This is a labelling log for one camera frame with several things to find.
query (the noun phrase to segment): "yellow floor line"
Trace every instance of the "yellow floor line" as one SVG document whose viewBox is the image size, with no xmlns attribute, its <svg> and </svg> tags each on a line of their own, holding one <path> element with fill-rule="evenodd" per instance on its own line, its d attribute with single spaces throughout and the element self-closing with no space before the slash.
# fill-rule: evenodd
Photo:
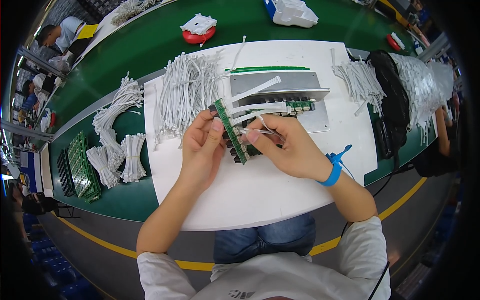
<svg viewBox="0 0 480 300">
<path fill-rule="evenodd" d="M 384 220 L 386 217 L 391 215 L 394 211 L 396 211 L 399 207 L 401 207 L 405 202 L 407 202 L 408 199 L 416 192 L 418 189 L 424 184 L 424 182 L 427 179 L 421 178 L 417 184 L 415 184 L 405 195 L 403 195 L 397 202 L 393 203 L 389 208 L 385 209 L 381 214 L 379 214 L 379 217 L 381 220 Z M 68 222 L 65 219 L 62 218 L 57 218 L 61 222 L 63 222 L 65 225 L 73 229 L 74 231 L 78 232 L 82 236 L 86 237 L 87 239 L 99 244 L 102 247 L 105 247 L 107 249 L 110 249 L 112 251 L 115 251 L 117 253 L 123 254 L 125 256 L 129 256 L 131 258 L 137 258 L 137 253 L 132 250 L 128 250 L 125 248 L 122 248 L 120 246 L 111 244 L 109 242 L 106 242 L 104 240 L 101 240 L 97 238 L 96 236 L 91 235 L 90 233 L 78 228 L 74 224 Z M 322 243 L 320 245 L 314 246 L 312 250 L 310 251 L 310 255 L 317 255 L 322 252 L 325 252 L 327 250 L 333 249 L 338 245 L 338 242 L 340 241 L 340 237 L 334 238 L 333 240 L 329 240 L 325 243 Z M 180 268 L 185 269 L 185 270 L 195 270 L 195 271 L 211 271 L 214 263 L 200 263 L 200 262 L 188 262 L 188 261 L 175 261 Z"/>
</svg>

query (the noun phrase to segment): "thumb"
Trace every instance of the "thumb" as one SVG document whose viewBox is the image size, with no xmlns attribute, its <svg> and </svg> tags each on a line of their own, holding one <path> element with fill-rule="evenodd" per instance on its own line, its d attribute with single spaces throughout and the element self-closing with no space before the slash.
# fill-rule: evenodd
<svg viewBox="0 0 480 300">
<path fill-rule="evenodd" d="M 219 117 L 213 118 L 212 127 L 208 132 L 207 139 L 202 147 L 202 152 L 213 155 L 216 147 L 220 144 L 223 134 L 223 123 Z"/>
<path fill-rule="evenodd" d="M 272 140 L 259 133 L 257 130 L 248 130 L 247 139 L 258 151 L 266 155 L 273 163 L 282 158 L 282 150 Z"/>
</svg>

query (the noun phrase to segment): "blue jeans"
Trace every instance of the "blue jeans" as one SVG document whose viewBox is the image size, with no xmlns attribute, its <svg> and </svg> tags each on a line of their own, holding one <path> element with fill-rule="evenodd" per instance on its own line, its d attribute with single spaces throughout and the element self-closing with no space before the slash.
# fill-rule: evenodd
<svg viewBox="0 0 480 300">
<path fill-rule="evenodd" d="M 277 223 L 215 232 L 216 264 L 243 263 L 259 254 L 295 252 L 307 255 L 315 242 L 315 220 L 310 214 Z"/>
</svg>

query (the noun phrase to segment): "chair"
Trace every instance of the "chair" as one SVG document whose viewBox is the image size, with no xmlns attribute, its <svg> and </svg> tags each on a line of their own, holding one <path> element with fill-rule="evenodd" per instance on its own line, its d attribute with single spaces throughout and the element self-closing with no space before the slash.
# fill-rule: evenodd
<svg viewBox="0 0 480 300">
<path fill-rule="evenodd" d="M 60 209 L 67 209 L 68 211 L 68 216 L 61 216 L 60 215 Z M 73 216 L 73 213 L 75 211 L 75 207 L 73 206 L 70 206 L 70 205 L 67 205 L 65 203 L 62 203 L 60 201 L 57 201 L 57 208 L 55 208 L 53 210 L 53 212 L 55 213 L 55 215 L 59 218 L 63 218 L 63 219 L 79 219 L 80 217 L 79 216 Z"/>
</svg>

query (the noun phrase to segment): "fingernail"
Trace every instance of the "fingernail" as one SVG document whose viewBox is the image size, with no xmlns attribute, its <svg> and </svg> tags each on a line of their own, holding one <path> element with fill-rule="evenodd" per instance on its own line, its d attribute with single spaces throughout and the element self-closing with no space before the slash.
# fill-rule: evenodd
<svg viewBox="0 0 480 300">
<path fill-rule="evenodd" d="M 219 130 L 222 130 L 222 127 L 223 127 L 222 120 L 219 117 L 213 118 L 212 129 L 215 131 L 219 131 Z"/>
<path fill-rule="evenodd" d="M 255 143 L 258 140 L 260 133 L 257 130 L 249 130 L 247 132 L 247 139 L 250 143 Z"/>
</svg>

